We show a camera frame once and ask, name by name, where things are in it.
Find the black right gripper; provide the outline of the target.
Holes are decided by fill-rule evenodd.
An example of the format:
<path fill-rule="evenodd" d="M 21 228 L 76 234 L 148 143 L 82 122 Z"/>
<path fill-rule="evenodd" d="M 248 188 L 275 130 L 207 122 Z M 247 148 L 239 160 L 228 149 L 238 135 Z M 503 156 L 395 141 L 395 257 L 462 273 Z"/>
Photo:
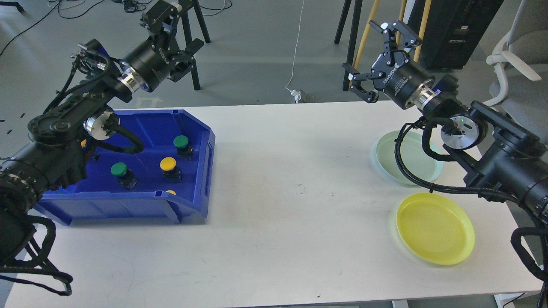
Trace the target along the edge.
<path fill-rule="evenodd" d="M 383 35 L 383 50 L 368 74 L 361 74 L 349 63 L 342 64 L 348 72 L 349 90 L 366 103 L 376 103 L 378 93 L 365 90 L 361 85 L 365 80 L 373 80 L 376 90 L 382 91 L 401 109 L 409 109 L 414 105 L 415 92 L 423 86 L 433 86 L 435 80 L 433 74 L 409 56 L 409 51 L 421 46 L 423 40 L 400 20 L 381 25 L 370 20 L 369 25 Z"/>

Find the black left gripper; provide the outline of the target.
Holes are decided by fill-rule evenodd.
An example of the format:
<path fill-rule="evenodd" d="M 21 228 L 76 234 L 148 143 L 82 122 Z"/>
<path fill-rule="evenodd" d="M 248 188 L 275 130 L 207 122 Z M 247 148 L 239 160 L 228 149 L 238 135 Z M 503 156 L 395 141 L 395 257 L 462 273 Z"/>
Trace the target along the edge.
<path fill-rule="evenodd" d="M 177 52 L 177 25 L 182 4 L 177 1 L 159 0 L 143 12 L 140 25 L 148 31 L 145 41 L 132 47 L 118 61 L 125 69 L 133 69 L 143 80 L 143 90 L 151 93 L 170 76 L 178 82 L 190 73 L 194 83 L 199 82 L 194 55 L 204 46 L 196 38 L 184 50 Z"/>

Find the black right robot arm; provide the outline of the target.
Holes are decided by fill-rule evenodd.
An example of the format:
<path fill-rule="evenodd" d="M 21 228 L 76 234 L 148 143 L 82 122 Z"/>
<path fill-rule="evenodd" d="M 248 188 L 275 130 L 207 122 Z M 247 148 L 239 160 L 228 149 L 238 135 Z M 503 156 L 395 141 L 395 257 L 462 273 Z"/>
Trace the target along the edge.
<path fill-rule="evenodd" d="M 399 171 L 412 183 L 429 191 L 478 195 L 487 201 L 511 201 L 522 208 L 533 227 L 517 228 L 510 242 L 527 270 L 543 282 L 537 306 L 547 306 L 547 148 L 530 131 L 484 103 L 472 101 L 466 108 L 456 97 L 458 79 L 447 74 L 435 83 L 434 76 L 411 59 L 408 50 L 422 40 L 405 23 L 369 25 L 384 37 L 384 50 L 369 73 L 351 64 L 350 90 L 366 103 L 384 93 L 401 109 L 417 107 L 421 117 L 403 125 L 395 139 Z M 421 129 L 423 152 L 438 161 L 457 162 L 466 171 L 465 187 L 428 182 L 404 164 L 401 146 L 412 128 Z"/>

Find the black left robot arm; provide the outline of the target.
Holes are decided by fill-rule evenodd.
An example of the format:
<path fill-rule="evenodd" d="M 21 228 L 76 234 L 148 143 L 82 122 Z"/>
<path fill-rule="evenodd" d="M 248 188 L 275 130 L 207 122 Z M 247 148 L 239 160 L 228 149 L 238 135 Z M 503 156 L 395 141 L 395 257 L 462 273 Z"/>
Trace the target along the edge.
<path fill-rule="evenodd" d="M 86 164 L 97 148 L 122 154 L 144 150 L 108 106 L 113 98 L 128 103 L 137 90 L 151 93 L 164 80 L 178 82 L 188 73 L 194 89 L 200 89 L 194 55 L 211 39 L 199 2 L 159 0 L 140 24 L 148 38 L 120 59 L 95 39 L 80 45 L 63 89 L 29 121 L 29 144 L 1 164 L 1 279 L 33 284 L 12 274 L 49 275 L 64 289 L 35 286 L 70 296 L 72 276 L 48 258 L 56 226 L 29 210 L 47 191 L 86 179 Z"/>

